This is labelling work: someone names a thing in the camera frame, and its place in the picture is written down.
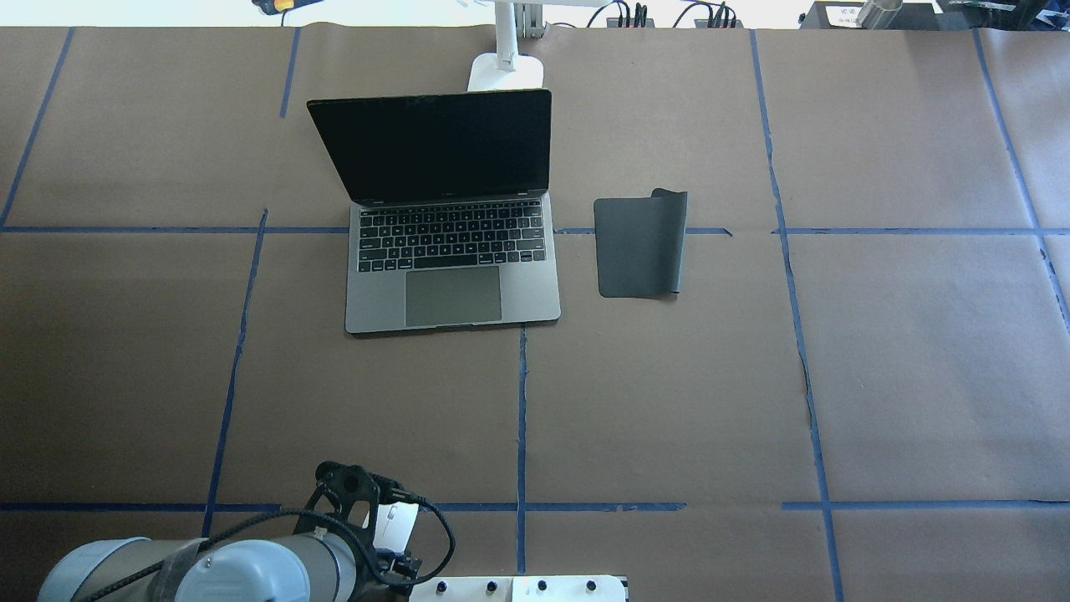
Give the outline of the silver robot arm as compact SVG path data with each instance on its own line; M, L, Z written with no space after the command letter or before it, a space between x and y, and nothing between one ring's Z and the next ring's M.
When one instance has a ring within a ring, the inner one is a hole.
M358 465L321 462L302 509L264 512L211 538L112 538L74 549L39 601L360 601L425 583L406 537L382 540L389 511L432 504Z

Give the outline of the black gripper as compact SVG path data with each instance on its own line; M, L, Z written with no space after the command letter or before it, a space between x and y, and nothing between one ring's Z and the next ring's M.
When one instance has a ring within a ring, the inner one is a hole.
M431 509L425 497L409 491L401 483L382 475L373 475L378 488L378 504L415 504L418 509ZM406 599L412 595L423 560L410 551L374 547L374 530L338 522L343 528L334 532L343 551L338 553L340 575L338 595L343 599Z

